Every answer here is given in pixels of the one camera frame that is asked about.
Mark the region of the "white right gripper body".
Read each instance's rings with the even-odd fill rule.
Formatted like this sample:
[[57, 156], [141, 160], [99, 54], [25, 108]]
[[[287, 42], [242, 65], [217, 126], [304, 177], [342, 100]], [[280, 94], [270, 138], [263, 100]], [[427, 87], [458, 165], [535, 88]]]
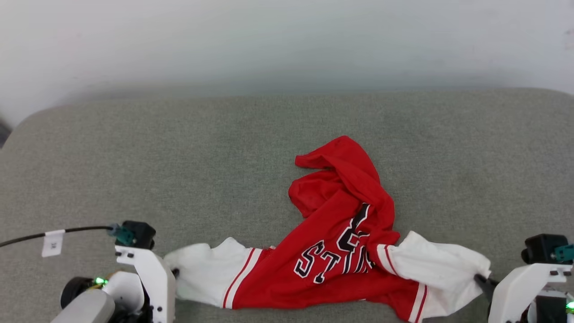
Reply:
[[515, 268], [494, 289], [488, 322], [518, 321], [539, 293], [564, 301], [572, 299], [566, 292], [543, 291], [547, 284], [565, 284], [566, 273], [571, 272], [572, 267], [559, 264], [531, 264]]

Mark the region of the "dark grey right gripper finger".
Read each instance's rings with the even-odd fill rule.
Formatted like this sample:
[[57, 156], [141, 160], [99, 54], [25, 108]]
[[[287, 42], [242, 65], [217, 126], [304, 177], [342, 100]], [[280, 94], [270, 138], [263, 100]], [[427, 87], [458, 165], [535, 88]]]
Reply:
[[496, 286], [498, 286], [499, 282], [490, 278], [486, 278], [481, 274], [475, 275], [475, 282], [480, 287], [485, 297], [489, 301], [492, 301], [494, 291], [496, 290]]

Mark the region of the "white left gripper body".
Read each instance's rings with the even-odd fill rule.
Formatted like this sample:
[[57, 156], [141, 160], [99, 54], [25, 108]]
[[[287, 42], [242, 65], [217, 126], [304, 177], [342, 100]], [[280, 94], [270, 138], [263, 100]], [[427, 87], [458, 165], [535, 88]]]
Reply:
[[164, 260], [143, 248], [115, 247], [117, 262], [135, 268], [135, 273], [115, 274], [115, 300], [130, 314], [150, 309], [152, 323], [175, 319], [176, 280]]

